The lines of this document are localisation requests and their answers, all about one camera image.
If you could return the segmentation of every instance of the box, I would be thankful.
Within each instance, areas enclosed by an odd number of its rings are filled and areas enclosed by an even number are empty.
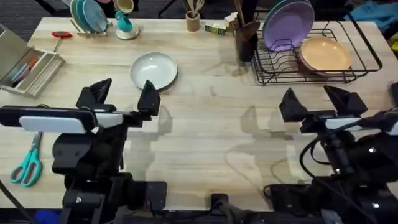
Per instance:
[[[2,24],[0,33],[0,88],[13,94],[38,97],[65,62],[64,59],[55,52],[26,46],[24,40]],[[11,78],[33,58],[38,58],[38,61],[28,76],[12,87]]]

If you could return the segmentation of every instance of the purple plate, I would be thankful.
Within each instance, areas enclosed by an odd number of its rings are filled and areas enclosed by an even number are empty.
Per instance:
[[[287,4],[264,24],[264,43],[275,52],[297,47],[310,32],[314,20],[315,13],[307,2]]]

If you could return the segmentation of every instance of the black wire dish rack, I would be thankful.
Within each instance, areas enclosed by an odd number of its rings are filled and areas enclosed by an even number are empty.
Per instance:
[[[325,12],[329,14],[335,12],[339,15],[342,13],[342,11],[330,10],[325,10]],[[290,44],[290,50],[273,52],[265,46],[262,38],[262,26],[260,26],[257,31],[259,43],[251,61],[258,82],[261,85],[276,83],[349,83],[367,75],[369,72],[380,70],[382,63],[363,31],[349,12],[343,11],[343,14],[348,15],[352,22],[316,22],[306,39],[323,36],[339,42],[351,55],[352,64],[349,69],[309,70],[300,59],[300,46],[294,47]],[[281,40],[275,41],[274,45],[278,47],[279,41]],[[291,40],[281,41],[284,43],[284,48],[286,41],[292,42]],[[333,72],[333,74],[325,75],[327,72]]]

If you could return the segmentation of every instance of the small wooden cup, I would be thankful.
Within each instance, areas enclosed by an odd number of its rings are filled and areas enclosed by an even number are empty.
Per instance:
[[[196,32],[200,29],[200,15],[197,13],[195,18],[192,18],[191,11],[188,11],[185,15],[185,20],[187,22],[187,30],[190,32]]]

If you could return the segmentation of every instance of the blue cloth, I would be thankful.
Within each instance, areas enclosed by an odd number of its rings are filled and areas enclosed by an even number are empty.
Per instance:
[[[372,21],[377,24],[380,30],[388,29],[394,21],[398,21],[398,2],[389,4],[377,4],[373,1],[358,6],[351,11],[351,15],[356,21]]]
[[[54,210],[40,209],[35,213],[34,218],[40,224],[57,224],[59,214]]]

